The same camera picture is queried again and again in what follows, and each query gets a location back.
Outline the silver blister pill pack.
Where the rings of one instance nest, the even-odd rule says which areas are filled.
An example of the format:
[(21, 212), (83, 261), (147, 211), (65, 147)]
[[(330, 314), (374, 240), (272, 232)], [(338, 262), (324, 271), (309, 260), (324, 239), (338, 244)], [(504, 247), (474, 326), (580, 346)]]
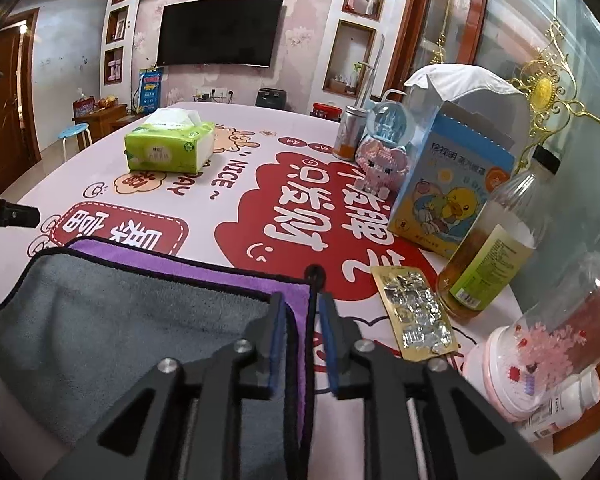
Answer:
[(424, 272), (373, 266), (372, 275), (404, 360), (420, 362), (457, 352), (452, 324)]

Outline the blue duck cardboard box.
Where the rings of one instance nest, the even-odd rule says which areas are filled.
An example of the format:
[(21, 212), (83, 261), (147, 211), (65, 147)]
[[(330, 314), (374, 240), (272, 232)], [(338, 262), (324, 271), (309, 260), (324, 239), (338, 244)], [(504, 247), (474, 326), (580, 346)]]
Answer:
[(509, 180), (512, 145), (486, 118), (443, 103), (392, 206), (389, 231), (451, 257), (492, 192)]

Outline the metal tin can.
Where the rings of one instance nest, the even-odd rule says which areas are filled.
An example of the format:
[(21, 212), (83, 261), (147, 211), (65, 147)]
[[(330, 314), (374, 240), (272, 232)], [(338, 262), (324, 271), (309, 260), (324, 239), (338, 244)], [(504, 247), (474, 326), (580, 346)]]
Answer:
[(344, 109), (332, 154), (347, 162), (354, 161), (355, 152), (365, 131), (367, 116), (368, 110), (361, 107), (348, 105)]

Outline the black small heater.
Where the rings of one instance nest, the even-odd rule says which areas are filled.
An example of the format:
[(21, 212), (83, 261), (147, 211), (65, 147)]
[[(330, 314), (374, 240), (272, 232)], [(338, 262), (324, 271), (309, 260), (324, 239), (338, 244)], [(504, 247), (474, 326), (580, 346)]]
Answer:
[(271, 110), (286, 110), (287, 92), (276, 88), (261, 88), (257, 93), (254, 105)]

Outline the white pill bottle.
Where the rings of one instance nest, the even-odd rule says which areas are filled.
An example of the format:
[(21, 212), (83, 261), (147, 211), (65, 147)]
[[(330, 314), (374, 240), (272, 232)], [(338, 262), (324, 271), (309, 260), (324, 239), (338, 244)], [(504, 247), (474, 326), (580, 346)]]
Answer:
[(515, 427), (528, 442), (541, 440), (573, 425), (598, 402), (600, 376), (593, 368)]

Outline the wooden door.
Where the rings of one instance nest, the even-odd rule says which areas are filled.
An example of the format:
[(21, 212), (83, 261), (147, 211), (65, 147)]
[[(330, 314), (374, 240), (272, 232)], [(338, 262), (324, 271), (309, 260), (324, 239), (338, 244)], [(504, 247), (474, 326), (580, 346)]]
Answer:
[(32, 65), (38, 9), (0, 29), (0, 194), (41, 160), (36, 135)]

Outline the blue castle snow globe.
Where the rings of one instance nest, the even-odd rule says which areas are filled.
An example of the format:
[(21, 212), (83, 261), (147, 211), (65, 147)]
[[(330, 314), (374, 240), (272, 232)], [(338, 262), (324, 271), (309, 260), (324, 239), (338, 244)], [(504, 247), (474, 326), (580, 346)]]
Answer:
[(415, 119), (401, 101), (390, 96), (404, 98), (401, 90), (388, 89), (367, 116), (367, 133), (388, 148), (405, 148), (415, 133)]

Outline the blue poster board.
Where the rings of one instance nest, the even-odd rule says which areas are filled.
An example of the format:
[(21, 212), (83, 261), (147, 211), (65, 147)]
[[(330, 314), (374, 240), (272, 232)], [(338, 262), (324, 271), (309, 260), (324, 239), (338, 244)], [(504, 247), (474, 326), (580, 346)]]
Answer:
[(140, 70), (137, 110), (140, 113), (152, 113), (160, 107), (163, 70), (160, 67)]

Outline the pink printed tablecloth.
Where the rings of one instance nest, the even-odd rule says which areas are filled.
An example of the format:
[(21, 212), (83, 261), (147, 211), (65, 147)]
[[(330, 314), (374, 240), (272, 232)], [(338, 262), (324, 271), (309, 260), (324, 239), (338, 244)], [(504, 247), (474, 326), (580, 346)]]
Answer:
[[(387, 230), (393, 198), (353, 191), (348, 162), (330, 154), (337, 127), (323, 119), (241, 105), (180, 103), (219, 125), (218, 152), (200, 177), (131, 177), (123, 137), (111, 133), (74, 156), (20, 200), (38, 208), (35, 229), (0, 228), (0, 302), (44, 248), (92, 234), (130, 247), (220, 266), (300, 278), (320, 264), (341, 314), (365, 337), (396, 343), (370, 267), (404, 264), (436, 280), (440, 257)], [(363, 479), (362, 401), (327, 392), (321, 334), (313, 355), (317, 422), (309, 479)], [(68, 437), (42, 429), (0, 379), (0, 450), (21, 479), (42, 479)]]

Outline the wooden tv cabinet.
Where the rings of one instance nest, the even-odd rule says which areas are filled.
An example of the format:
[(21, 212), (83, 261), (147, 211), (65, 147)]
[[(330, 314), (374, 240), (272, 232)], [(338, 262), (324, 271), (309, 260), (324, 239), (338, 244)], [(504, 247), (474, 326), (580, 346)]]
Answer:
[(144, 114), (132, 113), (125, 104), (95, 110), (91, 114), (73, 118), (77, 124), (87, 124), (93, 142), (108, 136), (108, 134), (120, 128), (132, 124), (137, 119), (143, 118)]

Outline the purple grey microfibre towel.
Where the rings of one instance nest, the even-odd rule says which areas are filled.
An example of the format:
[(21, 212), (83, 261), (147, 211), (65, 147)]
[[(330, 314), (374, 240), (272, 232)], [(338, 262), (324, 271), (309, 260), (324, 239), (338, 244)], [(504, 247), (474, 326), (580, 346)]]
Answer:
[(306, 368), (315, 292), (302, 278), (235, 270), (84, 238), (33, 257), (0, 304), (0, 378), (55, 438), (75, 445), (164, 358), (197, 361), (287, 307), (274, 398), (248, 401), (242, 476), (308, 472), (314, 391)]

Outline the glass bottle amber liquid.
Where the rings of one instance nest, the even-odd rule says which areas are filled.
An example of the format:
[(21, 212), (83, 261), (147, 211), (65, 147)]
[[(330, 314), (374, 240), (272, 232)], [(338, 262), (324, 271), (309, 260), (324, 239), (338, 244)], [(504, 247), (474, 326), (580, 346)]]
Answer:
[(529, 167), (497, 188), (440, 272), (437, 293), (454, 318), (492, 304), (541, 243), (550, 225), (550, 184), (559, 158), (537, 146)]

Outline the red pot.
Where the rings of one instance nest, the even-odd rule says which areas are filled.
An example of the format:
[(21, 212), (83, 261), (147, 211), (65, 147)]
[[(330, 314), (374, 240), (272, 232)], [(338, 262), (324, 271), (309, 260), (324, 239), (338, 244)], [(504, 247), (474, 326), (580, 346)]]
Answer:
[(310, 115), (331, 122), (340, 122), (342, 109), (334, 104), (315, 102), (312, 104)]

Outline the black wall television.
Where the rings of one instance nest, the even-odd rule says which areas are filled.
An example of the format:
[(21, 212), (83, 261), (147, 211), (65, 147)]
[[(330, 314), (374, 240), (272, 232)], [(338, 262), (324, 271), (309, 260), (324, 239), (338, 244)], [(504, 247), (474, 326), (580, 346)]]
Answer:
[(194, 0), (162, 11), (156, 64), (271, 65), (283, 0)]

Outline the pink glass dome ornament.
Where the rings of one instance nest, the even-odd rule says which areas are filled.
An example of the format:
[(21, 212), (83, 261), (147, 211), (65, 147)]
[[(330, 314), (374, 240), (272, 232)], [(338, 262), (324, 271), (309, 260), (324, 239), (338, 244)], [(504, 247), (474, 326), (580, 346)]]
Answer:
[(522, 422), (600, 362), (600, 252), (565, 270), (516, 322), (465, 356), (462, 375), (509, 422)]

